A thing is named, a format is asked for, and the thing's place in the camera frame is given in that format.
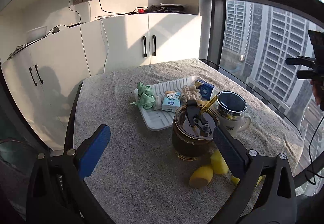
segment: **blue box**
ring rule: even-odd
[[[205,98],[206,100],[210,100],[210,97],[212,95],[213,89],[214,89],[214,85],[205,82],[201,79],[197,79],[195,81],[195,86],[200,90],[200,94],[202,96],[202,98]]]
[[[176,91],[166,91],[162,102],[162,110],[175,112],[181,105],[180,95]]]

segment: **gray towel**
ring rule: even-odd
[[[230,173],[214,175],[202,189],[190,188],[190,175],[208,158],[193,162],[178,159],[171,143],[171,128],[148,130],[138,108],[130,104],[138,81],[151,85],[194,75],[218,90],[242,95],[252,123],[236,138],[261,155],[285,153],[292,171],[295,169],[304,146],[299,135],[256,97],[197,59],[96,75],[82,85],[74,147],[100,124],[111,128],[111,141],[85,182],[116,223],[208,223],[234,190]],[[256,188],[245,213],[252,209],[260,189]]]

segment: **white bowl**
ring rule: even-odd
[[[44,37],[46,35],[46,29],[47,29],[47,26],[42,26],[42,27],[27,31],[27,33],[26,33],[27,43]]]

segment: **white dish rack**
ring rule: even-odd
[[[185,85],[193,85],[198,76],[191,76],[187,78],[177,79],[174,81],[161,82],[151,85],[154,95],[160,96],[161,100],[164,98],[164,93],[167,90],[182,92],[182,87]],[[137,88],[134,90],[135,100],[139,100]],[[174,112],[162,111],[162,109],[155,111],[153,108],[144,109],[142,106],[138,107],[142,114],[143,120],[148,129],[152,131],[159,131],[172,126]]]

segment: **cabinet handle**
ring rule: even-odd
[[[144,58],[146,58],[147,57],[147,53],[146,53],[146,37],[143,36],[142,40],[144,41]]]
[[[153,41],[154,41],[154,52],[153,52],[153,56],[157,55],[157,36],[153,35],[152,36]]]
[[[31,73],[31,67],[29,68],[29,72],[30,72],[31,78],[33,79],[35,86],[37,86],[37,82],[35,82],[33,74]]]
[[[41,77],[40,77],[40,75],[39,75],[39,73],[38,73],[38,66],[37,66],[37,64],[35,65],[35,69],[36,69],[36,72],[37,72],[37,75],[38,75],[38,78],[39,78],[39,80],[40,80],[40,83],[41,84],[43,84],[44,83],[44,81],[41,79]]]

